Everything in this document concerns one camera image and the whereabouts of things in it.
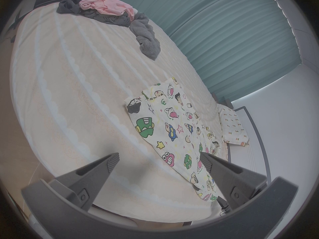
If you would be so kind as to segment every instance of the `bed sheet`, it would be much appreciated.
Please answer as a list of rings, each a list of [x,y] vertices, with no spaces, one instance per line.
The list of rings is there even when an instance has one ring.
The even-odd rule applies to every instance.
[[[209,217],[211,204],[139,136],[124,105],[174,76],[203,124],[223,142],[216,102],[187,58],[152,21],[161,44],[156,61],[141,53],[129,28],[58,14],[57,6],[24,18],[11,57],[12,102],[35,155],[59,176],[119,152],[95,205],[146,221]],[[223,144],[219,157],[226,153]]]

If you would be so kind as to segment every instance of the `pink shirt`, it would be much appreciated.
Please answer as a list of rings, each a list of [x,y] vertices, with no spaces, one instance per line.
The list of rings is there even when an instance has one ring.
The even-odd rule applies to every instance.
[[[120,16],[125,11],[129,14],[131,22],[134,20],[133,7],[120,0],[82,0],[79,6],[83,10],[96,9],[101,14]]]

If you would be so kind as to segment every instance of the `gray clothing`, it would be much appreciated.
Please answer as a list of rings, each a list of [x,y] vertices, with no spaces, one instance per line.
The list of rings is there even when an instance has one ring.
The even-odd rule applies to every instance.
[[[118,25],[125,27],[130,26],[130,17],[127,14],[127,12],[124,12],[123,15],[120,16],[114,16],[100,14],[95,9],[82,10],[79,6],[80,1],[82,0],[62,0],[61,2],[59,2],[59,7],[57,8],[56,12],[83,15],[87,18],[92,18],[110,25]]]
[[[135,34],[141,52],[155,60],[160,53],[160,42],[155,38],[153,27],[148,22],[149,18],[144,13],[138,12],[130,24],[130,30]]]

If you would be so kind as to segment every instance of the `pillowcase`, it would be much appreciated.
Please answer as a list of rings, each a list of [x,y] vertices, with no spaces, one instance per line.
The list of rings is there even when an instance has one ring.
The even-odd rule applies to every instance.
[[[222,138],[225,142],[246,146],[249,137],[237,113],[225,105],[217,104]]]

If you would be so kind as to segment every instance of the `curtain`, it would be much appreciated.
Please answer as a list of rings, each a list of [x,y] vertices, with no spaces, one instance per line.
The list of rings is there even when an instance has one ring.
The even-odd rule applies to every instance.
[[[274,0],[122,0],[176,43],[220,100],[231,101],[301,63],[292,29]]]

